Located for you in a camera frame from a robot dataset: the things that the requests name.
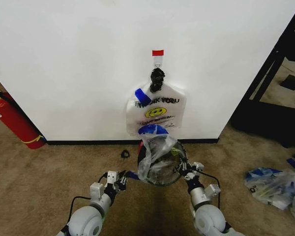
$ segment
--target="smiley face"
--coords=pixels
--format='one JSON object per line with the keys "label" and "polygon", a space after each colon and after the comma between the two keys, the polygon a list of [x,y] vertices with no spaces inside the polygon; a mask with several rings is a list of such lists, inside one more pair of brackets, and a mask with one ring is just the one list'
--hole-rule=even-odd
{"label": "smiley face", "polygon": [[162,107],[153,108],[152,110],[149,110],[148,112],[146,112],[146,117],[147,118],[159,117],[159,116],[165,114],[166,112],[167,112],[167,110]]}

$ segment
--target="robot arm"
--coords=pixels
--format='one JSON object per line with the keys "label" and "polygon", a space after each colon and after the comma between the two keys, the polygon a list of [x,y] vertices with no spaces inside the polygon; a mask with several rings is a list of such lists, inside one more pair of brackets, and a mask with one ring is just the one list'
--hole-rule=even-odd
{"label": "robot arm", "polygon": [[194,218],[196,230],[206,236],[244,236],[236,232],[226,221],[221,210],[210,204],[213,197],[217,196],[221,189],[216,184],[210,184],[207,188],[199,181],[199,175],[204,166],[195,162],[191,165],[187,160],[182,161],[179,173],[184,176],[188,185],[188,193],[191,197],[190,210]]}
{"label": "robot arm", "polygon": [[56,236],[98,236],[109,207],[119,191],[126,188],[127,177],[123,173],[108,171],[107,184],[93,183],[90,186],[90,203],[76,210],[69,222]]}
{"label": "robot arm", "polygon": [[[221,210],[210,204],[221,189],[216,184],[207,188],[199,181],[199,172],[204,166],[188,160],[181,162],[178,172],[184,176],[191,197],[190,209],[196,230],[206,236],[244,236],[236,232],[226,221]],[[90,186],[90,203],[75,211],[68,223],[56,236],[98,236],[116,194],[126,189],[128,173],[107,173],[107,184],[93,183]]]}

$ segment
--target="red fire extinguisher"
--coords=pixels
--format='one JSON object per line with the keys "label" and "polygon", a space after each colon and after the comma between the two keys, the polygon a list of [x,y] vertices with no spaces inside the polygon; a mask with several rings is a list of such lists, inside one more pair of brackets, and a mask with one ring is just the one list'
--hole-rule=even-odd
{"label": "red fire extinguisher", "polygon": [[0,92],[0,120],[29,148],[40,148],[45,144],[44,137],[30,121],[7,92]]}

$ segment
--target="floor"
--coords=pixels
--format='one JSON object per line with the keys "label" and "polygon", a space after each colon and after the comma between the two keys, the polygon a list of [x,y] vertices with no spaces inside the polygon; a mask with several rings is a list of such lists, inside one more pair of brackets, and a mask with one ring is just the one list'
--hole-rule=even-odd
{"label": "floor", "polygon": [[[279,72],[271,86],[287,76]],[[270,88],[263,99],[279,97]],[[226,126],[217,144],[185,144],[190,161],[220,179],[221,209],[227,221],[246,236],[295,236],[291,213],[256,201],[244,186],[245,174],[257,167],[291,169],[286,159],[295,147]],[[120,153],[129,150],[129,159]],[[0,122],[0,236],[52,236],[65,225],[71,199],[89,195],[89,186],[108,170],[136,170],[138,146],[48,146],[31,150]],[[202,178],[204,185],[213,183]],[[117,195],[101,236],[196,236],[184,180],[155,187],[129,180]],[[87,205],[78,200],[75,209]]]}
{"label": "floor", "polygon": [[288,75],[295,76],[295,62],[284,59],[270,86],[261,98],[262,102],[295,108],[295,90],[280,86]]}

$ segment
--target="baseboard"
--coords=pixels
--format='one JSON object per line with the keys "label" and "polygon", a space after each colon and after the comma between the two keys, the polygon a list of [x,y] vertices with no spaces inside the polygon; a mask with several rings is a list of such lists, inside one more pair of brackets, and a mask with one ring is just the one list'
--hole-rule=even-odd
{"label": "baseboard", "polygon": [[[179,139],[183,144],[215,144],[219,139]],[[139,144],[140,140],[85,140],[85,141],[47,141],[49,145],[129,145]]]}

